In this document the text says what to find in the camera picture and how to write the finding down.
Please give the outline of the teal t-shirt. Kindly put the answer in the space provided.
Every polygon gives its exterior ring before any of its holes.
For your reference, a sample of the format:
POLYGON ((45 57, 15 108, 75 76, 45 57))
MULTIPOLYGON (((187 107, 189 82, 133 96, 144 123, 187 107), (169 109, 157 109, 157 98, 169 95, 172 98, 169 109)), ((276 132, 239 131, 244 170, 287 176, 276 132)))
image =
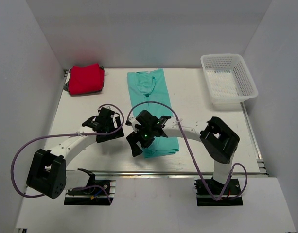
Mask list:
MULTIPOLYGON (((163 69, 128 72, 127 85, 132 106, 145 101, 156 101, 171 107, 163 69)), ((155 103, 146 103, 136 107, 133 115, 137 116, 142 110, 147 110, 158 118, 163 115, 173 116, 168 108, 155 103)), ((143 149, 143 156, 153 158, 176 154, 178 151, 179 143, 176 137, 157 137, 148 148, 143 149)))

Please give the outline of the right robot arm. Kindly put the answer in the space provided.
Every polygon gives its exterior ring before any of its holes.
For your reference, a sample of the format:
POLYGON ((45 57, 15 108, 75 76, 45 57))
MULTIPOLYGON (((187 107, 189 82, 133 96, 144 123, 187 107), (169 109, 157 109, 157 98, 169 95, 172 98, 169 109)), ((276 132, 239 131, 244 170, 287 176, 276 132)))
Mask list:
POLYGON ((126 137, 133 157, 141 155, 156 139, 161 142, 180 137, 202 143, 214 160, 209 188, 220 194, 229 190, 232 160, 240 138, 222 119, 213 116, 207 122, 191 121, 184 125, 174 117, 158 118, 143 110, 136 117, 129 118, 126 125, 133 129, 126 137))

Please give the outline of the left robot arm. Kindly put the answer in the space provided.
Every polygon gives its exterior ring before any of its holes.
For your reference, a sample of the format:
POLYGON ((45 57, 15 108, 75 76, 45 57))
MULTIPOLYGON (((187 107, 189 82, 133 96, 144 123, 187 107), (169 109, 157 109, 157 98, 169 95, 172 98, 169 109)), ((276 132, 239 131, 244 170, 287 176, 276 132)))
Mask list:
POLYGON ((67 170, 69 163, 88 146, 123 137, 121 114, 108 107, 99 109, 82 123, 76 133, 48 150, 35 152, 26 184, 41 194, 55 199, 64 190, 80 189, 92 193, 96 182, 92 172, 79 168, 67 170))

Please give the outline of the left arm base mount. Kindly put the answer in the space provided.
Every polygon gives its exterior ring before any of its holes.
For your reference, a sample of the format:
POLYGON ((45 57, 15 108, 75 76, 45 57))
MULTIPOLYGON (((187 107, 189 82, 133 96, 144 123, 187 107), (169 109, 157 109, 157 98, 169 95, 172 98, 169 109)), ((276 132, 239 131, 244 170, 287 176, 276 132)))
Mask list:
POLYGON ((79 168, 66 172, 64 205, 110 206, 114 200, 116 181, 97 176, 92 171, 79 168))

